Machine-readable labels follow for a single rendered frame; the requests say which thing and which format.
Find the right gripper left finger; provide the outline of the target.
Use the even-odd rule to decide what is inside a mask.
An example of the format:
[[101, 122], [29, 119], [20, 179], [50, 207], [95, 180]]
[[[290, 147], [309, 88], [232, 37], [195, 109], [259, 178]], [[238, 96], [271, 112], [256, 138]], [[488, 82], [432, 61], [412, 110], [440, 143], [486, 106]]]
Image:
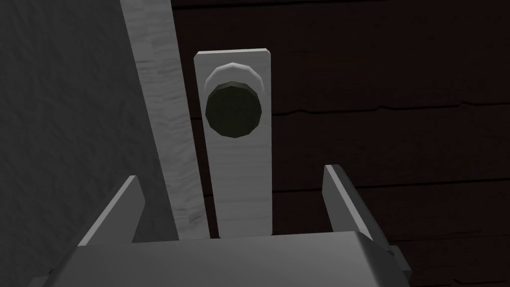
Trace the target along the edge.
[[139, 224], [145, 198], [138, 178], [130, 175], [93, 216], [92, 224], [80, 237], [78, 246], [129, 244]]

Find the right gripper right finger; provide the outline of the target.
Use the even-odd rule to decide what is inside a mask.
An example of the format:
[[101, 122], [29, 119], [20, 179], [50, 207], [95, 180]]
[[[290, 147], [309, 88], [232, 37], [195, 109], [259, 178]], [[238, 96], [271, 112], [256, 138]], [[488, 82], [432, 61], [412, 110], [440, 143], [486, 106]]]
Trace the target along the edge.
[[361, 232], [384, 250], [390, 249], [380, 226], [338, 164], [324, 166], [322, 196], [334, 232]]

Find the dark brown wooden door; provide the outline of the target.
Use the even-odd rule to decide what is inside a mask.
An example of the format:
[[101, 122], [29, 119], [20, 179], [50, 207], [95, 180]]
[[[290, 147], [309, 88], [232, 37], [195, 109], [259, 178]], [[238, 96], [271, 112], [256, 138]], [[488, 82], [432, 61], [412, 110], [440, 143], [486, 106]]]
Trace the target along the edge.
[[193, 58], [266, 48], [273, 231], [331, 230], [338, 164], [411, 287], [510, 287], [510, 0], [172, 0], [207, 216]]

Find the dark round door knob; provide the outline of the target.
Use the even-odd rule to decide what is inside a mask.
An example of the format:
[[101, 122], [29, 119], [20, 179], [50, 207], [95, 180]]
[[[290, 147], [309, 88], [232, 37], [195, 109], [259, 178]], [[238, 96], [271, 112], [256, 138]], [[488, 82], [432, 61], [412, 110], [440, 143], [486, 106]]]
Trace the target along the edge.
[[270, 236], [270, 51], [200, 51], [194, 65], [219, 237]]

